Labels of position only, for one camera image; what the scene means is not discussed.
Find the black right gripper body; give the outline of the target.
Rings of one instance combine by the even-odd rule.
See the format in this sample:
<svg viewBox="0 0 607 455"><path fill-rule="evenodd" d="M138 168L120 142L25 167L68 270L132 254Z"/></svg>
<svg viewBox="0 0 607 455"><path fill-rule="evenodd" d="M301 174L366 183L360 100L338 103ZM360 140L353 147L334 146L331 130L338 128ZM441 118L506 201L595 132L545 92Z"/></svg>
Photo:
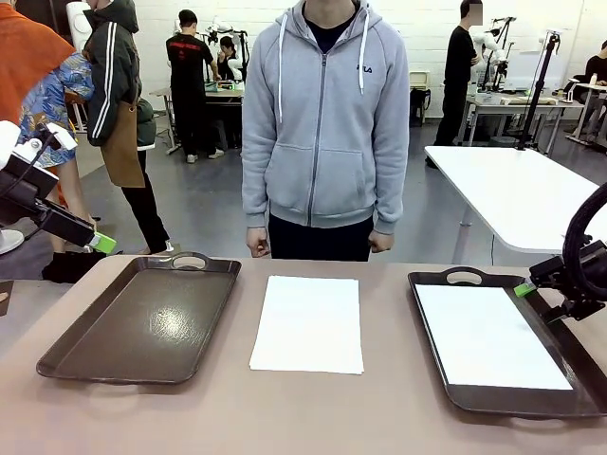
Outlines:
<svg viewBox="0 0 607 455"><path fill-rule="evenodd" d="M573 286L569 316L592 316L606 307L606 245L595 241L582 246L566 239L563 260Z"/></svg>

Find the person's left hand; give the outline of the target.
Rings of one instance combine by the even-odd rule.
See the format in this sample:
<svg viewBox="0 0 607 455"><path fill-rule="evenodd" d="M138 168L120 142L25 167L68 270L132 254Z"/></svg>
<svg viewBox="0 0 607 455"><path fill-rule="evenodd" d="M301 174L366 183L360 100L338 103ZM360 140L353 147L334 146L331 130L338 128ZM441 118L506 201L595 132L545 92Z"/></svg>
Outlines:
<svg viewBox="0 0 607 455"><path fill-rule="evenodd" d="M395 244L394 234L383 234L373 230L369 235L369 245L374 254L383 253L393 248Z"/></svg>

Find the person's right hand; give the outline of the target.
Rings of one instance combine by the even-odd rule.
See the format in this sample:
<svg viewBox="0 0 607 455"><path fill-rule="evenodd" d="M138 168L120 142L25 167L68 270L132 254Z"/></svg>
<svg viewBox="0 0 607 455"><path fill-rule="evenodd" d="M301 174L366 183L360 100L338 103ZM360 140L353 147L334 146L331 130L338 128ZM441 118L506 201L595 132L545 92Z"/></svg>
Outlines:
<svg viewBox="0 0 607 455"><path fill-rule="evenodd" d="M267 229L265 227L249 227L246 244L252 258L263 258L271 254Z"/></svg>

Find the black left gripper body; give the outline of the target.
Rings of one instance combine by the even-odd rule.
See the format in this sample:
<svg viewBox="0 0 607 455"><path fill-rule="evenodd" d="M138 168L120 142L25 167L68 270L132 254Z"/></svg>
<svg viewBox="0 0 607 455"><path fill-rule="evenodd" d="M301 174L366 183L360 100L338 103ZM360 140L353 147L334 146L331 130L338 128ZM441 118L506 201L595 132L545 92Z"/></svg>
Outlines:
<svg viewBox="0 0 607 455"><path fill-rule="evenodd" d="M26 160L12 154L1 171L1 222L28 218L39 223L48 210L46 197L57 183L55 174L38 166L30 169Z"/></svg>

